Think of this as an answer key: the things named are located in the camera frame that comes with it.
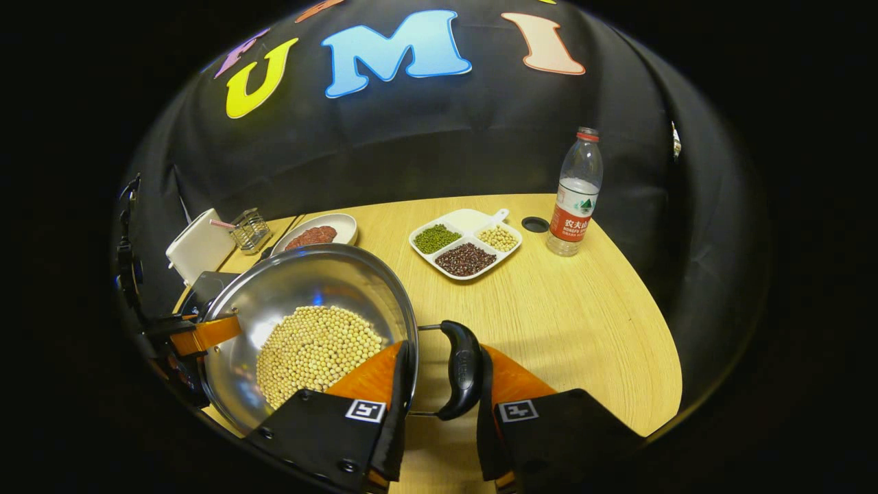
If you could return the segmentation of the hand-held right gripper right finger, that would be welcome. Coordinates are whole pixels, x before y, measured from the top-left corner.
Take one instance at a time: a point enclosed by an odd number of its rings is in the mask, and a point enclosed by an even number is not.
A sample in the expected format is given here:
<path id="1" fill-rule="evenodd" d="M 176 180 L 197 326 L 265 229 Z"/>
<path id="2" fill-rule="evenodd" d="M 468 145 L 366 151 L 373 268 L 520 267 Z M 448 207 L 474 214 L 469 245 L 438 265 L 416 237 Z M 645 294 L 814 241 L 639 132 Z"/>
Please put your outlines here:
<path id="1" fill-rule="evenodd" d="M 645 437 L 589 392 L 559 392 L 501 351 L 481 347 L 481 475 L 496 491 L 614 491 Z"/>

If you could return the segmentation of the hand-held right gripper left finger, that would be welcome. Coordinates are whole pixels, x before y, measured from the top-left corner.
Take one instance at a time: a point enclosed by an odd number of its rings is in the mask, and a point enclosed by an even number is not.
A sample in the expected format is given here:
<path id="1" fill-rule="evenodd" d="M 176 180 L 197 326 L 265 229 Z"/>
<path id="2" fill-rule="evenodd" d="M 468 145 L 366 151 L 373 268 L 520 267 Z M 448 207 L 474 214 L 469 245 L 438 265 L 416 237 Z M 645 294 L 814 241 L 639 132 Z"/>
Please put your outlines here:
<path id="1" fill-rule="evenodd" d="M 365 362 L 377 384 L 358 381 L 345 396 L 299 390 L 247 441 L 330 492 L 388 492 L 401 474 L 410 347 L 404 340 Z"/>

